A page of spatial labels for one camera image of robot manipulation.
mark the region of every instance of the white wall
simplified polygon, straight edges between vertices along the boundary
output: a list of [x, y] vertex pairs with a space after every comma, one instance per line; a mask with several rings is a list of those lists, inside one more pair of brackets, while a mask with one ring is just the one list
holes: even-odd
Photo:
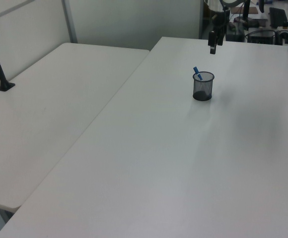
[[0, 17], [0, 62], [7, 80], [70, 42], [61, 0], [35, 0]]
[[198, 38], [201, 0], [66, 0], [78, 43], [151, 50], [162, 36]]

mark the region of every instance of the black mesh cup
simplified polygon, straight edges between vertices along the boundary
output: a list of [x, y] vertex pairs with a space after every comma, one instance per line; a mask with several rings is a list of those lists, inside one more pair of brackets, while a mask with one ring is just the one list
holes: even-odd
[[193, 75], [194, 94], [193, 98], [198, 101], [207, 101], [212, 98], [213, 80], [215, 76], [209, 72], [199, 72], [201, 80], [197, 74]]

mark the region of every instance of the cable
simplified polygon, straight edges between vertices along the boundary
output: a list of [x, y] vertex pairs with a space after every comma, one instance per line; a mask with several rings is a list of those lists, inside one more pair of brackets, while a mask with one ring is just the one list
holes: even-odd
[[[241, 15], [241, 8], [243, 7], [243, 5], [244, 5], [244, 3], [239, 7], [239, 9], [238, 9], [238, 11], [237, 11], [237, 12], [240, 13], [240, 14], [239, 14], [239, 17], [240, 17], [240, 15]], [[236, 15], [236, 13], [234, 13], [234, 14], [231, 15], [229, 21], [232, 19], [232, 17], [233, 17], [234, 15]]]
[[260, 33], [260, 32], [267, 32], [267, 31], [272, 31], [272, 32], [274, 32], [274, 34], [276, 33], [276, 31], [274, 31], [274, 30], [259, 30], [259, 31], [253, 31], [253, 32], [250, 32], [250, 33], [248, 33], [248, 34], [246, 34], [244, 37], [247, 37], [247, 36], [250, 36], [250, 35], [252, 35], [252, 34], [256, 34], [256, 33]]
[[288, 30], [281, 30], [280, 32], [288, 32]]

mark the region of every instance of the blue pen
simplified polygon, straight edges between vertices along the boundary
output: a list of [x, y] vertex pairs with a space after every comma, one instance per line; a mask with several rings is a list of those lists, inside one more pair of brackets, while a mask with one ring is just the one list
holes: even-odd
[[202, 78], [202, 76], [200, 75], [197, 67], [194, 67], [194, 71], [195, 71], [196, 75], [199, 77], [199, 79], [200, 79], [200, 80], [203, 80], [203, 78]]

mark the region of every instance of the table surface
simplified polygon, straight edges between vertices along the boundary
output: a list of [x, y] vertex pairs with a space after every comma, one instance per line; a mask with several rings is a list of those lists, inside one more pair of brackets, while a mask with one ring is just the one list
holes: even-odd
[[162, 38], [0, 238], [288, 237], [288, 49], [207, 44]]
[[0, 208], [25, 202], [147, 54], [63, 44], [0, 92]]

